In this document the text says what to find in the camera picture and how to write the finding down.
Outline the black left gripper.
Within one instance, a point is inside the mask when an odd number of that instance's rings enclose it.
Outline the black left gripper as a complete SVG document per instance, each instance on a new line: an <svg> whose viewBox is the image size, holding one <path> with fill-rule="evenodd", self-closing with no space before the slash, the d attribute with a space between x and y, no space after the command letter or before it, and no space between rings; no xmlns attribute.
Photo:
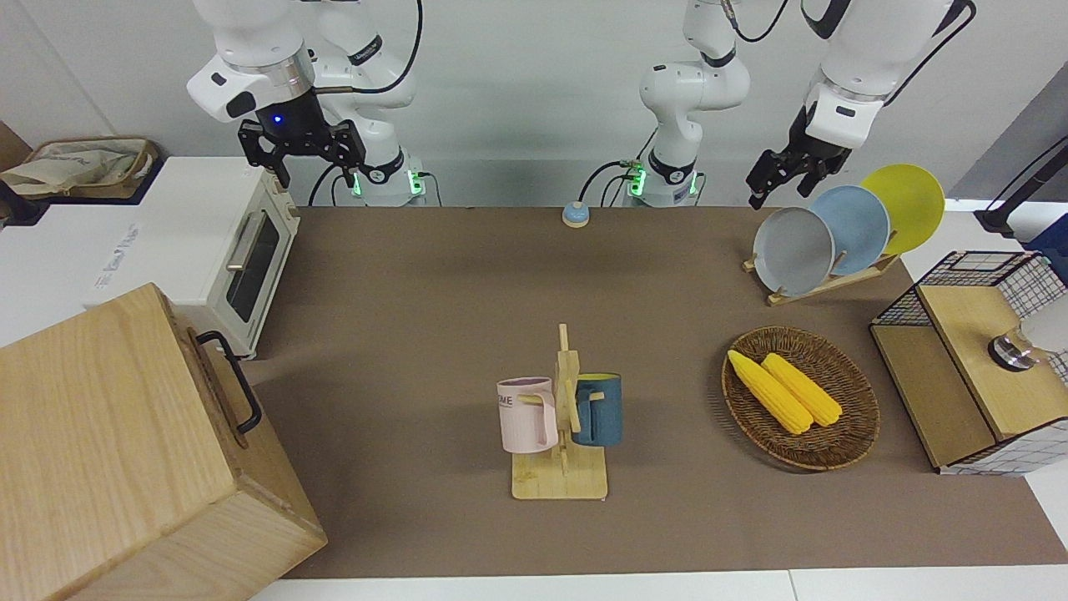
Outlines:
<svg viewBox="0 0 1068 601"><path fill-rule="evenodd" d="M803 174L798 181L798 194L808 197L815 187L829 174L838 174L852 149L832 144L806 133L815 107L802 107L794 118L784 149L763 151L745 183L750 188L748 204L752 209L763 208L764 201L783 181Z"/></svg>

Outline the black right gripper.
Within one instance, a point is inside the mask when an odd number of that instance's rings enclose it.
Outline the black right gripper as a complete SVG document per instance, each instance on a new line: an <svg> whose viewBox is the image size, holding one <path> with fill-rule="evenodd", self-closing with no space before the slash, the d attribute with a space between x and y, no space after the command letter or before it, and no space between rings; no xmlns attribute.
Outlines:
<svg viewBox="0 0 1068 601"><path fill-rule="evenodd" d="M254 118L240 123L238 140L248 163L267 169L282 190L290 187L286 156L318 156L335 164L347 187L357 185L357 174L366 157L355 123L351 118L329 122L316 90L255 110Z"/></svg>

